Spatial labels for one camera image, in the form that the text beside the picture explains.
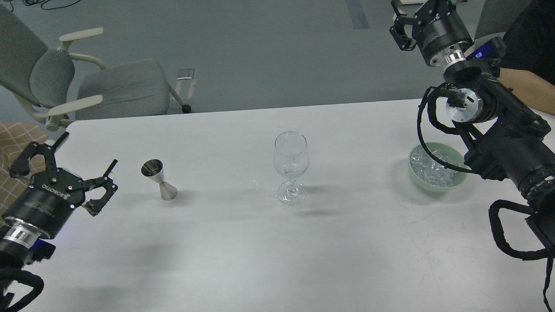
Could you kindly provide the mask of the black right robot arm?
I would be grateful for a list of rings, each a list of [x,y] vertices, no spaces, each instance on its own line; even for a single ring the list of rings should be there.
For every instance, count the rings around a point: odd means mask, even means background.
[[[488,209],[497,247],[523,261],[547,259],[543,292],[551,282],[554,264],[554,153],[543,143],[549,124],[527,108],[498,81],[499,63],[506,45],[498,33],[507,28],[511,13],[492,30],[478,29],[472,38],[456,10],[455,0],[427,0],[413,16],[400,0],[390,34],[401,51],[420,50],[426,65],[442,67],[444,83],[429,87],[418,109],[418,139],[424,151],[440,165],[483,179],[510,179],[527,205],[497,200]],[[422,114],[428,111],[433,127],[460,136],[468,151],[464,167],[434,156],[424,142]],[[528,215],[526,223],[543,245],[536,251],[518,251],[505,239],[499,211]]]

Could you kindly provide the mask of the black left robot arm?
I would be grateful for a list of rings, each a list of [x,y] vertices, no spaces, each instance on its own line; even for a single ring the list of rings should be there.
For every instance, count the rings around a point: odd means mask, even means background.
[[[35,261],[49,259],[56,237],[77,207],[98,215],[117,191],[110,174],[113,160],[103,176],[84,180],[57,166],[55,153],[68,137],[63,133],[53,144],[30,142],[12,163],[12,178],[30,176],[30,182],[16,201],[2,214],[1,227],[1,310],[18,312],[44,289],[38,275],[24,270]]]

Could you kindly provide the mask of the person's forearm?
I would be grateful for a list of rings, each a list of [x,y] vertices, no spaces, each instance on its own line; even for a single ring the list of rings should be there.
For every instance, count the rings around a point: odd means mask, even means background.
[[[501,68],[498,80],[529,108],[555,114],[555,87],[535,73]]]

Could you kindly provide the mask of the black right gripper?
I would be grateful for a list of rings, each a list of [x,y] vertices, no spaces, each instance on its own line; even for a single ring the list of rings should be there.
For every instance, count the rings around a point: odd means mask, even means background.
[[[391,0],[394,25],[390,34],[401,51],[418,45],[426,65],[448,67],[464,59],[472,39],[451,0],[428,0],[409,17],[400,0]],[[412,27],[412,37],[405,26]]]

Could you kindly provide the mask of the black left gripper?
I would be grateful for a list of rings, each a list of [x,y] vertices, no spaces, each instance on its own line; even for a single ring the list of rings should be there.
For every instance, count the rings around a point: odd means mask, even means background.
[[[81,176],[64,168],[58,169],[54,154],[68,136],[69,133],[64,132],[53,145],[32,141],[12,163],[9,168],[12,178],[30,174],[30,160],[38,155],[43,156],[46,171],[34,174],[30,186],[3,213],[8,225],[22,221],[37,228],[40,238],[53,239],[76,207],[83,207],[91,216],[97,216],[118,190],[109,176],[118,162],[116,159],[102,176],[94,179],[82,180]],[[87,193],[96,189],[104,190],[102,196],[88,199]]]

